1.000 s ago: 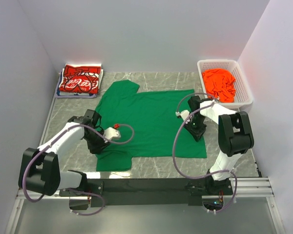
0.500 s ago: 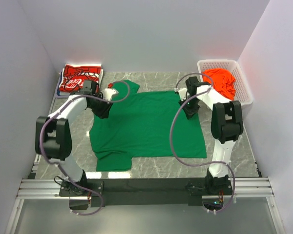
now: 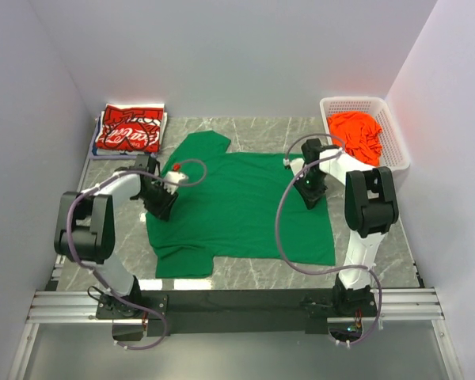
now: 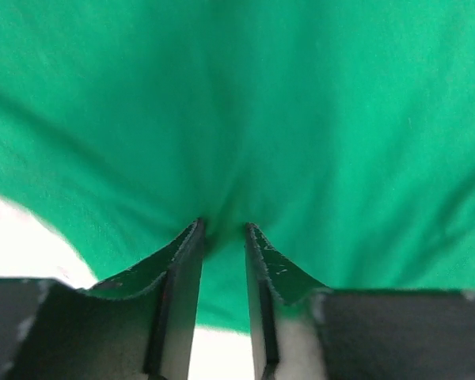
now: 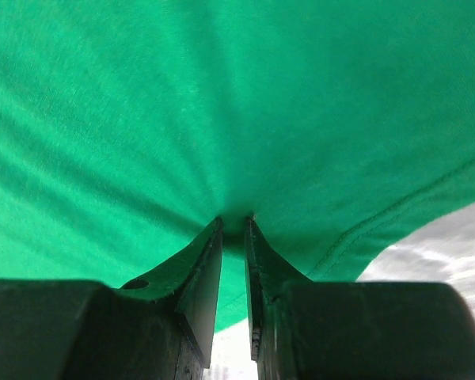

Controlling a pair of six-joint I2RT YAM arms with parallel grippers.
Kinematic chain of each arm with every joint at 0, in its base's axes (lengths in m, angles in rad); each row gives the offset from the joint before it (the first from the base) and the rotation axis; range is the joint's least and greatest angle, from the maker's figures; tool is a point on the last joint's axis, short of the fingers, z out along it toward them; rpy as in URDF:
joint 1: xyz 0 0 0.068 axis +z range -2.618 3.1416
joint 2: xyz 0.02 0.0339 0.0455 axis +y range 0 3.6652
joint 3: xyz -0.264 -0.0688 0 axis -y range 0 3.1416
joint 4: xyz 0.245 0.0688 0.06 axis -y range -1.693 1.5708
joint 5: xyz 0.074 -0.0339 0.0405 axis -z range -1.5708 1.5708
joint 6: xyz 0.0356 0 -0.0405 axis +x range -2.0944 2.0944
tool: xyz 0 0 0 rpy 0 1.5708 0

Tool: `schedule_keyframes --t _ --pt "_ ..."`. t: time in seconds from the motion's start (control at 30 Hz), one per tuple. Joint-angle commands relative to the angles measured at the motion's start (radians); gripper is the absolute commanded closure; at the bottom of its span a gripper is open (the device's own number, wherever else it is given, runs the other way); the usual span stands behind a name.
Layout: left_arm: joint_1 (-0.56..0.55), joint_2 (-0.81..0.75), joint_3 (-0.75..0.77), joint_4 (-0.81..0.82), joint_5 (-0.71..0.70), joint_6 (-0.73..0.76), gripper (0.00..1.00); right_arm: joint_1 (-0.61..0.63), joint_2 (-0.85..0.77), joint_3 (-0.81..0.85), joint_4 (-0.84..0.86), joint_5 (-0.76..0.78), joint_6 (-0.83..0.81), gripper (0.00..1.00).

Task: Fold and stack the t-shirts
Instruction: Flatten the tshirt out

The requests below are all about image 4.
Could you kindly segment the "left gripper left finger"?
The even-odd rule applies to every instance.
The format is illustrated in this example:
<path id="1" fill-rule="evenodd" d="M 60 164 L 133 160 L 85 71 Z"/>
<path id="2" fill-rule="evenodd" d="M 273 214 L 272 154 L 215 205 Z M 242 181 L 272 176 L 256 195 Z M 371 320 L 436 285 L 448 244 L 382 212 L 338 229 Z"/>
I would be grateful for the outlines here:
<path id="1" fill-rule="evenodd" d="M 197 219 L 88 290 L 0 278 L 0 379 L 185 379 L 205 241 Z"/>

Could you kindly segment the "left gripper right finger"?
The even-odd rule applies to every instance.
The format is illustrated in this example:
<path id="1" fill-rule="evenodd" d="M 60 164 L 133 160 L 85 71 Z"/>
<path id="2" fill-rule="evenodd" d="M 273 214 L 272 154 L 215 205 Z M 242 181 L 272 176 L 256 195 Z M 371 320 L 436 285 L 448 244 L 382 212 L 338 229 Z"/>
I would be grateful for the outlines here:
<path id="1" fill-rule="evenodd" d="M 245 228 L 258 379 L 475 379 L 475 291 L 332 289 Z"/>

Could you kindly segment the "green t-shirt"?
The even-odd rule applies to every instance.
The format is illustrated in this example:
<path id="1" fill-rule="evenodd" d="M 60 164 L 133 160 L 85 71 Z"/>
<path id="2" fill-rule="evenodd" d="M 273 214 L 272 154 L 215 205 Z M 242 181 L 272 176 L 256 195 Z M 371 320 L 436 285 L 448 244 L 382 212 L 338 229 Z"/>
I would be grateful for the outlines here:
<path id="1" fill-rule="evenodd" d="M 0 1 L 0 196 L 99 278 L 243 227 L 331 287 L 475 290 L 475 1 Z"/>

